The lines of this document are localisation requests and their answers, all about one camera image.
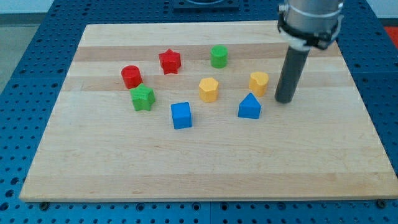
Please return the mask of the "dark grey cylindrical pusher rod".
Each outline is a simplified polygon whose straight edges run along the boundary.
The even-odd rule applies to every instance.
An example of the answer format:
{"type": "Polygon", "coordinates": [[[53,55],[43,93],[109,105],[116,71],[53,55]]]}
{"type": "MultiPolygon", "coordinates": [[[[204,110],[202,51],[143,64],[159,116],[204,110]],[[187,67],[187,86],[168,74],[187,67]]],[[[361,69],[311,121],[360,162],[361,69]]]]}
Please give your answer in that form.
{"type": "Polygon", "coordinates": [[[288,48],[274,95],[279,103],[292,101],[309,52],[288,48]]]}

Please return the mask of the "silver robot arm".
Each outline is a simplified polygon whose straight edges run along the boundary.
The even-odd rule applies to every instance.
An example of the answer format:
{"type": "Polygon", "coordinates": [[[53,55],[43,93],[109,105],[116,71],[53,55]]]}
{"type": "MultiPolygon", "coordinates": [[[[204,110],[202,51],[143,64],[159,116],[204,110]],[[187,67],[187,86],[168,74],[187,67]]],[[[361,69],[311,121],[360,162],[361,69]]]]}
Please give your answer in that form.
{"type": "Polygon", "coordinates": [[[277,30],[288,42],[275,100],[290,103],[311,48],[326,50],[337,38],[343,0],[285,0],[278,5],[277,30]]]}

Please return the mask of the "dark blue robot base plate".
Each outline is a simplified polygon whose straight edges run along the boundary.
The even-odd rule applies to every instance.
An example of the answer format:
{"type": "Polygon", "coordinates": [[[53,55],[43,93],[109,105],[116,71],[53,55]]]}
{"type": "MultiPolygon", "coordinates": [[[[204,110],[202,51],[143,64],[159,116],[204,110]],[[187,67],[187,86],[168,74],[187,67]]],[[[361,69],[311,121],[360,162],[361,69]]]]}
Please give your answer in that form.
{"type": "Polygon", "coordinates": [[[238,9],[240,0],[172,0],[174,11],[238,9]]]}

